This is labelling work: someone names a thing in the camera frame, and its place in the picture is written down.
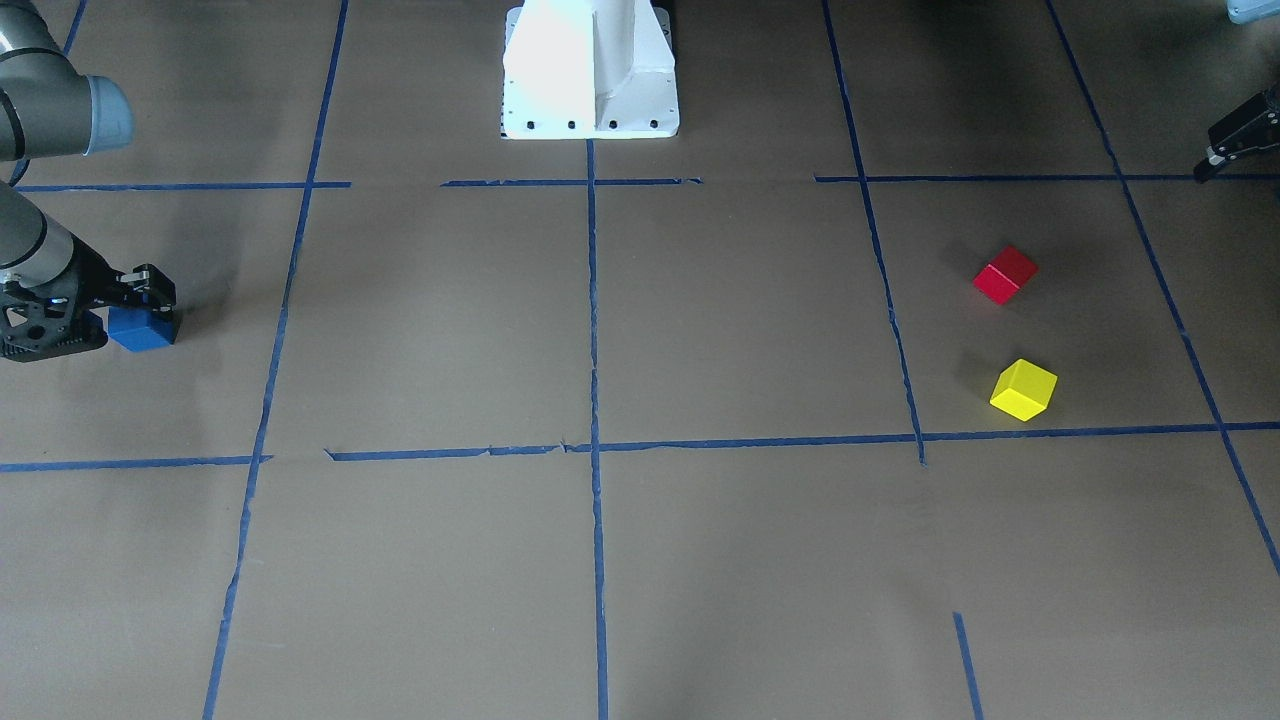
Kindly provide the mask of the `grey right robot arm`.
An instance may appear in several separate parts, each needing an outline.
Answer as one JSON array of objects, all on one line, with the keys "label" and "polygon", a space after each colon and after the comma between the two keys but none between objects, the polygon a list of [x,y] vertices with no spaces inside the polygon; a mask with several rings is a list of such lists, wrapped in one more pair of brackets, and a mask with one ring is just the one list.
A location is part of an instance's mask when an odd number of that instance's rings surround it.
[{"label": "grey right robot arm", "polygon": [[[127,147],[134,115],[123,90],[81,74],[32,1],[5,1],[3,19],[3,160],[90,155]],[[35,300],[38,287],[77,278],[93,307],[170,313],[173,282],[150,265],[113,270],[12,186],[3,186],[3,284]]]}]

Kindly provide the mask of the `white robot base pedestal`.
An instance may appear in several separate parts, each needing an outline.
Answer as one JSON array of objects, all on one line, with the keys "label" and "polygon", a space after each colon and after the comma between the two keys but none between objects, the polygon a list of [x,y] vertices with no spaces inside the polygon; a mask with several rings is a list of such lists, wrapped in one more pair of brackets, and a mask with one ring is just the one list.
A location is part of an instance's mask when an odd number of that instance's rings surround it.
[{"label": "white robot base pedestal", "polygon": [[525,1],[506,14],[502,63],[504,138],[678,133],[668,1]]}]

